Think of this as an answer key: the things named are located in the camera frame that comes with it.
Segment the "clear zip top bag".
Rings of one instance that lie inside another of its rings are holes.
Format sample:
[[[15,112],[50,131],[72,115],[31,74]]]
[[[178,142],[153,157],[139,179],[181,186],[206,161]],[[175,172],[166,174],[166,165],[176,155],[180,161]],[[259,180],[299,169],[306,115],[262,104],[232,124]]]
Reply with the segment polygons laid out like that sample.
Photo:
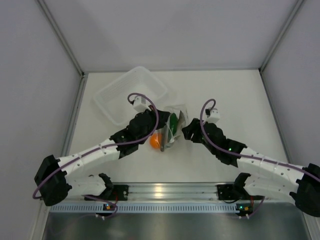
[[[170,115],[164,127],[157,130],[161,152],[173,147],[175,142],[183,135],[182,128],[186,127],[189,123],[185,104],[168,105],[164,108],[164,111],[169,112]]]

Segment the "fake orange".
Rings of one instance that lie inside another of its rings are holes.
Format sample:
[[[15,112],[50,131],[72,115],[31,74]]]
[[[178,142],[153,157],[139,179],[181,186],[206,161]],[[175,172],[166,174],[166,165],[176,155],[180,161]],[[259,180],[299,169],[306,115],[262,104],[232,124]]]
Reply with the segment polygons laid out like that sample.
[[[161,133],[154,133],[149,139],[149,144],[153,149],[160,149],[161,143],[162,143]]]

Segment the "fake green cucumber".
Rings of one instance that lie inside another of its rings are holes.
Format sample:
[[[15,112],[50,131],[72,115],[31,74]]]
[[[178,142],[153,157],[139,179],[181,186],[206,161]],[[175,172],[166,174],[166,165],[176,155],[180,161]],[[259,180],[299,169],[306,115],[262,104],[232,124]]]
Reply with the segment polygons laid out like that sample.
[[[169,129],[170,129],[172,135],[175,135],[177,132],[178,121],[179,121],[179,119],[178,119],[177,115],[173,112],[169,117]]]

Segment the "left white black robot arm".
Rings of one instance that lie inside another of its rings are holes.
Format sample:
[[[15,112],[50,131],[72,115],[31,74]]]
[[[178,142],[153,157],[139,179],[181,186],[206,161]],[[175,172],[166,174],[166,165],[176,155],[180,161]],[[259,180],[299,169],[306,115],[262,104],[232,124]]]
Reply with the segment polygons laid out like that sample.
[[[147,109],[96,146],[69,156],[45,157],[34,177],[36,189],[32,198],[43,200],[46,206],[78,196],[109,199],[114,185],[110,177],[105,173],[95,174],[94,169],[136,152],[155,131],[167,124],[170,115],[168,111]]]

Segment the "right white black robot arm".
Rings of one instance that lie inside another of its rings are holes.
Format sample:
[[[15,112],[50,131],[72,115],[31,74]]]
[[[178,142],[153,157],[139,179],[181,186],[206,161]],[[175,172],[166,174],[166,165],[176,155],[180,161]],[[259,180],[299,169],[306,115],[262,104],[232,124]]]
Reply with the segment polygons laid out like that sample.
[[[233,183],[235,196],[261,196],[295,205],[312,217],[320,216],[320,167],[289,164],[269,159],[244,143],[227,138],[214,123],[194,118],[182,129],[183,136],[202,144],[220,162],[239,170]]]

